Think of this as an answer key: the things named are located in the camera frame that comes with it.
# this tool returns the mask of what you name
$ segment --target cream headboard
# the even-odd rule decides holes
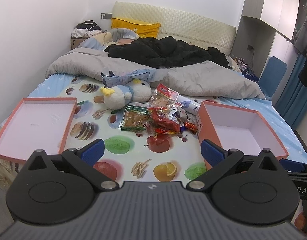
[[[204,49],[216,47],[229,55],[236,27],[207,17],[149,4],[116,2],[113,17],[126,17],[149,23],[161,23],[158,39],[173,36]]]

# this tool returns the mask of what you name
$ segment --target duck plush toy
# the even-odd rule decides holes
[[[134,79],[125,86],[118,85],[112,88],[101,88],[105,105],[118,110],[130,102],[147,102],[151,98],[151,88],[148,82]]]

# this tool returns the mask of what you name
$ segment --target yellow pillow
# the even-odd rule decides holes
[[[111,28],[127,28],[137,33],[141,38],[156,38],[161,27],[160,23],[147,23],[129,18],[112,18],[111,20]]]

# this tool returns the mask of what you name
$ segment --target power outlet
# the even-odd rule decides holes
[[[110,20],[112,18],[112,13],[102,13],[101,19]]]
[[[252,50],[254,50],[254,48],[253,48],[253,46],[251,46],[251,45],[248,45],[248,47],[247,47],[247,50],[250,50],[250,51],[252,51]]]

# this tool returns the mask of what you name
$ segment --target gray plastic surface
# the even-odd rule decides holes
[[[125,182],[117,191],[101,193],[94,205],[74,220],[48,227],[17,221],[0,236],[1,240],[304,238],[287,222],[267,228],[253,228],[231,221],[215,210],[205,194],[188,191],[181,182]]]

